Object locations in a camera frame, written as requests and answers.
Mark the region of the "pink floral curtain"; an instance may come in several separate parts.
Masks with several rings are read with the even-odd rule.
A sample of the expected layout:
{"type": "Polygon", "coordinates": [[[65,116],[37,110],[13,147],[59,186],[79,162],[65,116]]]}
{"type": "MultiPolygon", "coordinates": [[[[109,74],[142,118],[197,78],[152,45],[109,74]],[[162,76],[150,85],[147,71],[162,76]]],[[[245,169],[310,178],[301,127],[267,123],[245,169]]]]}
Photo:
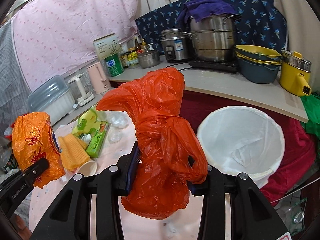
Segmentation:
{"type": "Polygon", "coordinates": [[[115,34],[120,43],[137,31],[139,0],[34,0],[13,18],[17,60],[34,91],[96,57],[94,40],[115,34]]]}

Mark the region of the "yellow-green snack bag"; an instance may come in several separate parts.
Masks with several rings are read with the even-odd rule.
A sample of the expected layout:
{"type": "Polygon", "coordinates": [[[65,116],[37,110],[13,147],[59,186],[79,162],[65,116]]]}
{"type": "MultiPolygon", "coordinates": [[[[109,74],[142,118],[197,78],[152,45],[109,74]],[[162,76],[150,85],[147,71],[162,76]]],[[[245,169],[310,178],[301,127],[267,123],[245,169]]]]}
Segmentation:
{"type": "Polygon", "coordinates": [[[106,112],[97,111],[93,106],[80,116],[72,130],[72,134],[76,137],[90,134],[91,138],[93,138],[97,133],[102,132],[107,124],[106,112]]]}

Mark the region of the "stacked blue yellow basins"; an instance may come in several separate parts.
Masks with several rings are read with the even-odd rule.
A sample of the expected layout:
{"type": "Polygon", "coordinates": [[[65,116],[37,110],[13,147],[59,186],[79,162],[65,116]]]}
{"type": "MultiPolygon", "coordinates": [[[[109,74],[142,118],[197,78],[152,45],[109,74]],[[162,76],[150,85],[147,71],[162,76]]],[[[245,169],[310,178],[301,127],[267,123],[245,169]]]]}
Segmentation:
{"type": "Polygon", "coordinates": [[[280,53],[254,45],[236,45],[234,50],[240,74],[247,80],[258,84],[274,83],[282,64],[280,53]]]}

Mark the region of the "pink patterned paper cup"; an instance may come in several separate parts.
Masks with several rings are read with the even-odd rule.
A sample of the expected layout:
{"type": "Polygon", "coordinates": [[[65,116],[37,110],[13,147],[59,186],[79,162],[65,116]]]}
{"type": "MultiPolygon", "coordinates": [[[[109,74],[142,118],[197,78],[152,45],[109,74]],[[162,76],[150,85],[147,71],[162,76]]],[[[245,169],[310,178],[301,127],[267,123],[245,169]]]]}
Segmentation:
{"type": "Polygon", "coordinates": [[[82,174],[84,177],[93,176],[96,174],[98,164],[94,160],[89,160],[76,169],[76,173],[82,174]]]}

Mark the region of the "silver rice cooker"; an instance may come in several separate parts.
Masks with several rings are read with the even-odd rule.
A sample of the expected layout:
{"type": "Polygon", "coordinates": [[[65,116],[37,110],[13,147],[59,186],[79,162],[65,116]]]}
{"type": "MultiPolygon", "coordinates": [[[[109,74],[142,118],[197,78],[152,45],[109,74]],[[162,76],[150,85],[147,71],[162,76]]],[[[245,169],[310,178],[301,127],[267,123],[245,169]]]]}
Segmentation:
{"type": "Polygon", "coordinates": [[[165,29],[161,32],[161,44],[168,62],[181,62],[189,59],[189,36],[180,28],[165,29]]]}

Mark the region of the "large steel steamer pot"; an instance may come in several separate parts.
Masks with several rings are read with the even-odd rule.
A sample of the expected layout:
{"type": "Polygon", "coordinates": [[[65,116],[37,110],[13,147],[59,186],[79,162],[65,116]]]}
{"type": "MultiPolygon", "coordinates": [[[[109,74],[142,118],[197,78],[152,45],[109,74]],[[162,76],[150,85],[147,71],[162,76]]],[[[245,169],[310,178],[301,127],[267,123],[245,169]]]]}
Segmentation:
{"type": "Polygon", "coordinates": [[[236,42],[235,21],[240,19],[238,14],[211,14],[199,22],[188,17],[189,31],[184,33],[191,37],[197,58],[209,62],[230,60],[236,42]]]}

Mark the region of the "clear crumpled plastic wrap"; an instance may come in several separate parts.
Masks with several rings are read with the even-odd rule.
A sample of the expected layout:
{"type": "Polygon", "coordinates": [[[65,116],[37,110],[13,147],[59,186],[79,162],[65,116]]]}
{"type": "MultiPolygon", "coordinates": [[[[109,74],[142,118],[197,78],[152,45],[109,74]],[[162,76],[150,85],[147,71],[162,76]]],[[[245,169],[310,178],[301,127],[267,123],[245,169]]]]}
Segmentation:
{"type": "Polygon", "coordinates": [[[122,130],[129,125],[125,112],[110,111],[107,114],[107,122],[110,124],[108,140],[114,144],[120,142],[123,137],[122,130]]]}

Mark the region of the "navy floral cloth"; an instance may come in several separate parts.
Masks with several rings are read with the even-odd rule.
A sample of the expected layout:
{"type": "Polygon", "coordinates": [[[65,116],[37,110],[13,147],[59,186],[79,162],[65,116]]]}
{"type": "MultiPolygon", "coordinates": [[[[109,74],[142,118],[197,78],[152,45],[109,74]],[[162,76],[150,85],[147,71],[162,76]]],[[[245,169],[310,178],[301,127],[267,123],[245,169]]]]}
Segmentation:
{"type": "MultiPolygon", "coordinates": [[[[193,0],[178,0],[159,7],[136,19],[140,35],[147,44],[162,55],[161,32],[177,26],[177,18],[184,3],[193,0]]],[[[287,26],[285,17],[274,7],[273,0],[222,0],[233,6],[241,15],[235,26],[237,44],[249,44],[274,49],[286,47],[287,26]]]]}

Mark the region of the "white cardboard box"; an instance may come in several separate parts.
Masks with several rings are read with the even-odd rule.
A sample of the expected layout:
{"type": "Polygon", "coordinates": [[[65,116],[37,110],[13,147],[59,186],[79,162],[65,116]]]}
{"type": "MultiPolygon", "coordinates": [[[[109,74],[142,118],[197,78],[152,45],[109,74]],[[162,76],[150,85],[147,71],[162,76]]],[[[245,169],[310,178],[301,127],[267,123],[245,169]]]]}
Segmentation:
{"type": "Polygon", "coordinates": [[[120,44],[115,33],[97,38],[93,41],[93,46],[100,61],[120,52],[120,44]]]}

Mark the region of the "dark sauce bottle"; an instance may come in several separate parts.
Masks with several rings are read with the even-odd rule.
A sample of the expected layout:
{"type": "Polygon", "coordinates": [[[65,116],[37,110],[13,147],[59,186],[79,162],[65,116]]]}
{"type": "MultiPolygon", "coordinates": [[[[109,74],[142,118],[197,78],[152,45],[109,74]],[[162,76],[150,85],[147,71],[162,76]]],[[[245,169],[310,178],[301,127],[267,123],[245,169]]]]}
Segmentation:
{"type": "Polygon", "coordinates": [[[135,36],[135,49],[136,49],[137,54],[142,53],[142,48],[141,48],[136,36],[135,36]]]}

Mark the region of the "green cloth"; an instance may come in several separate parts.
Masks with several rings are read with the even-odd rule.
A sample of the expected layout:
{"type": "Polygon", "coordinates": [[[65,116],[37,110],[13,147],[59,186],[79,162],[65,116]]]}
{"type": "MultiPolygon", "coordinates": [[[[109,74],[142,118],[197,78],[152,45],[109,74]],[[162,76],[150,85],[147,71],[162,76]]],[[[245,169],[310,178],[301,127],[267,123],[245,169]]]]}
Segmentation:
{"type": "Polygon", "coordinates": [[[301,97],[303,106],[308,116],[308,122],[302,123],[306,133],[312,134],[317,138],[317,156],[319,159],[319,140],[320,140],[320,96],[319,92],[312,93],[310,96],[301,97]]]}

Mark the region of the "small steel pot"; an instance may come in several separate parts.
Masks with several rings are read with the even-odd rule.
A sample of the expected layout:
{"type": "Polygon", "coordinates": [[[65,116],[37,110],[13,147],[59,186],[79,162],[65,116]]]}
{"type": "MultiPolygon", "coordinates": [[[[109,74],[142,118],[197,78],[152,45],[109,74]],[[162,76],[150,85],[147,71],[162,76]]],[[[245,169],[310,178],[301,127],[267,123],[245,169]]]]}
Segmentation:
{"type": "Polygon", "coordinates": [[[138,55],[138,63],[142,68],[151,68],[160,63],[159,51],[151,50],[138,55]]]}

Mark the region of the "red-orange plastic bag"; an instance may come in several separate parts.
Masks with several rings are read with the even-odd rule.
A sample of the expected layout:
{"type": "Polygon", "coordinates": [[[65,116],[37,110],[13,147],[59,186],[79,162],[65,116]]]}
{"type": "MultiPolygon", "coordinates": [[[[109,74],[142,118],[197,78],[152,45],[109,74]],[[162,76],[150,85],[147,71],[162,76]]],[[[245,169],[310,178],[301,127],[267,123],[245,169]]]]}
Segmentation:
{"type": "Polygon", "coordinates": [[[148,72],[120,85],[98,102],[99,111],[125,111],[135,126],[141,162],[132,190],[121,199],[135,215],[165,219],[189,202],[187,182],[208,174],[204,151],[180,116],[184,76],[175,68],[148,72]]]}

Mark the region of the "green carton box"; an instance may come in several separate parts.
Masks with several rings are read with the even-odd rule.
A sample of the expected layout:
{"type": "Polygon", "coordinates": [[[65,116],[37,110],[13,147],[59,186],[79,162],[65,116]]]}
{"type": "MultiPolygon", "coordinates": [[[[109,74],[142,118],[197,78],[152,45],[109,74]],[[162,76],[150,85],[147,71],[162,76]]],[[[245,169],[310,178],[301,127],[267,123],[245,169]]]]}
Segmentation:
{"type": "Polygon", "coordinates": [[[108,122],[102,122],[100,128],[93,134],[93,138],[86,148],[86,152],[91,158],[99,157],[109,126],[108,122]]]}

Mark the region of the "orange printed snack bag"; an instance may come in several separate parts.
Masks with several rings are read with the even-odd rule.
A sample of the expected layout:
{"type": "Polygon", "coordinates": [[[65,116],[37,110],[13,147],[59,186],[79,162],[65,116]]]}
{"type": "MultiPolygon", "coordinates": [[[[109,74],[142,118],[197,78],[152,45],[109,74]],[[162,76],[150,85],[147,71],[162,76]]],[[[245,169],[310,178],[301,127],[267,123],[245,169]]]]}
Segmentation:
{"type": "Polygon", "coordinates": [[[65,175],[50,116],[45,112],[17,117],[12,132],[12,150],[23,171],[41,158],[48,160],[49,168],[36,179],[35,187],[43,188],[65,175]]]}

